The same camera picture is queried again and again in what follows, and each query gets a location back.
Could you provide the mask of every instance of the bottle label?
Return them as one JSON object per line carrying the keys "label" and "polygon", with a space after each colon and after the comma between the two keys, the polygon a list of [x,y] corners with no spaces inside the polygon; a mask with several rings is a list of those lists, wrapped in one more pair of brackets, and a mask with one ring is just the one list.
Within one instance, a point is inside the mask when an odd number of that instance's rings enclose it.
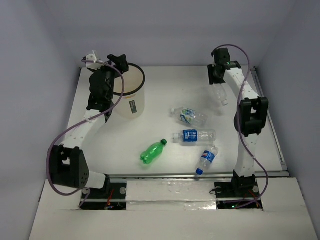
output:
{"label": "bottle label", "polygon": [[195,129],[183,130],[183,141],[184,142],[196,142],[198,141],[198,132]]}
{"label": "bottle label", "polygon": [[181,121],[187,124],[191,124],[194,116],[195,116],[195,111],[189,108],[184,108],[180,114]]}
{"label": "bottle label", "polygon": [[204,151],[201,157],[212,163],[216,156],[212,152]]}

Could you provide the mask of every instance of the blue bottle cap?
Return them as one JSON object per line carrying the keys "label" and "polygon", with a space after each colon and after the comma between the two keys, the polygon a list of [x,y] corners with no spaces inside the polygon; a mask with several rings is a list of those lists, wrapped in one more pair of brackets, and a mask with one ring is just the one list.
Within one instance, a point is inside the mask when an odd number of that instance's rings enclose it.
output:
{"label": "blue bottle cap", "polygon": [[202,171],[200,168],[197,168],[195,173],[198,175],[202,175],[204,173],[204,171]]}

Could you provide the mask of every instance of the white bin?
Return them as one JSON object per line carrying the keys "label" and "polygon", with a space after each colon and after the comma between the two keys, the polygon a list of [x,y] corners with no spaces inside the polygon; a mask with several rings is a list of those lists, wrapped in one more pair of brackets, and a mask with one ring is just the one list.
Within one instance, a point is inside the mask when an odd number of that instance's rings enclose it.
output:
{"label": "white bin", "polygon": [[[114,111],[126,119],[136,119],[145,110],[145,81],[144,71],[138,65],[128,63],[129,71],[123,74],[124,95]],[[113,102],[115,103],[122,91],[121,77],[114,80]]]}

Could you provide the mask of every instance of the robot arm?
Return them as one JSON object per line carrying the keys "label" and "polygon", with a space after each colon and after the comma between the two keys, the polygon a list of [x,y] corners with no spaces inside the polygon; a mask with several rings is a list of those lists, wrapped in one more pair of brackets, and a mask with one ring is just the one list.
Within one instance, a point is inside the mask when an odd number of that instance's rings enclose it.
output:
{"label": "robot arm", "polygon": [[[239,96],[240,89],[245,80],[245,76],[237,61],[230,61],[227,48],[219,48],[212,52],[214,64],[208,65],[209,84],[227,83],[236,97]],[[240,129],[237,125],[237,114],[234,118],[235,129],[242,134],[244,143],[254,154],[259,134],[266,125],[269,101],[266,97],[260,97],[245,82],[241,93],[242,100],[238,106]],[[238,158],[233,171],[231,182],[216,184],[221,188],[221,192],[216,192],[217,197],[244,197],[248,190],[252,190],[256,185],[254,159],[248,154],[243,146],[239,135]]]}
{"label": "robot arm", "polygon": [[[126,55],[116,57],[109,55],[109,65],[115,63],[115,68],[120,73],[129,70]],[[84,149],[91,142],[99,129],[108,121],[112,112],[89,120],[91,117],[101,114],[110,109],[114,95],[115,78],[119,74],[109,67],[95,63],[97,56],[95,52],[89,54],[84,61],[94,61],[87,63],[86,67],[93,72],[90,82],[90,96],[83,120],[86,123],[74,129],[60,145],[52,148],[49,162],[49,172],[52,182],[56,185],[67,186],[70,188],[83,189],[92,188],[97,190],[97,194],[105,195],[108,193],[110,178],[106,174],[89,171]]]}
{"label": "robot arm", "polygon": [[[231,87],[233,94],[236,97],[239,96],[239,91],[242,83],[244,82],[244,79],[245,76],[243,74],[242,69],[237,67],[231,68],[230,70],[226,70],[223,77],[223,80]],[[242,99],[255,100],[259,97],[260,96],[252,89],[249,83],[245,82],[242,91]],[[258,138],[258,134],[250,134],[247,137],[243,136],[245,144],[253,154],[255,154],[256,151]],[[251,177],[255,174],[254,159],[248,154],[240,139],[238,147],[238,159],[234,171],[240,177]]]}

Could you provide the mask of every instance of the screw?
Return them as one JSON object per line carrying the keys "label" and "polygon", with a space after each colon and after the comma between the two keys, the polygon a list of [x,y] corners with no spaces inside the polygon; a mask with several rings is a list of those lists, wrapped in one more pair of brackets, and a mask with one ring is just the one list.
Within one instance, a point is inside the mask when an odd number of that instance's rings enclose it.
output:
{"label": "screw", "polygon": [[127,189],[125,187],[120,188],[120,193],[121,194],[126,194]]}
{"label": "screw", "polygon": [[217,193],[217,194],[222,193],[220,186],[217,186],[214,190],[215,190],[215,193]]}
{"label": "screw", "polygon": [[86,189],[86,188],[84,188],[84,189],[82,189],[82,193],[83,193],[83,194],[88,194],[88,193],[89,193],[89,190]]}
{"label": "screw", "polygon": [[257,193],[259,192],[258,186],[254,186],[254,187],[252,188],[252,191],[257,194]]}

